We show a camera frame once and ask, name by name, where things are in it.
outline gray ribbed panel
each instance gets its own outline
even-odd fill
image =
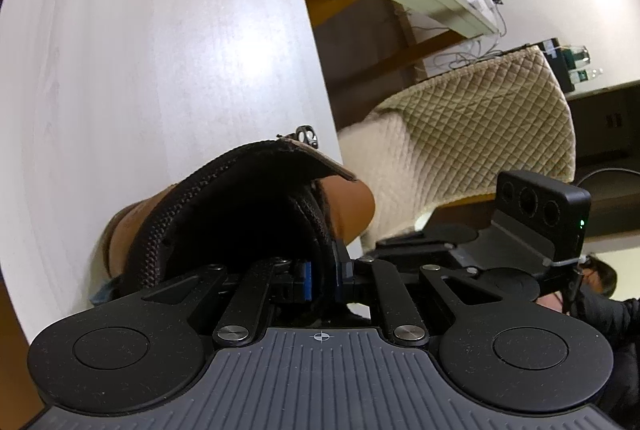
[[[597,410],[525,418],[476,405],[421,350],[374,329],[269,329],[249,347],[221,350],[181,397],[147,412],[91,417],[52,408],[32,430],[598,430]]]

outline jacket sleeve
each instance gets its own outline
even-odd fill
[[[599,330],[614,347],[630,336],[640,335],[640,302],[637,299],[617,302],[583,285],[570,314]]]

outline dark floor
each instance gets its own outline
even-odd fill
[[[406,47],[389,0],[360,0],[314,30],[338,129],[362,120],[382,100],[414,83],[413,69],[351,86],[340,82]]]

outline beige chair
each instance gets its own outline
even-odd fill
[[[569,108],[537,47],[404,90],[338,140],[345,165],[376,199],[366,248],[442,204],[494,192],[501,170],[528,169],[564,182],[575,171]]]

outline plastic bottle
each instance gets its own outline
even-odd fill
[[[581,69],[579,71],[571,71],[569,77],[571,78],[571,83],[577,85],[587,80],[593,80],[603,72],[603,69]]]

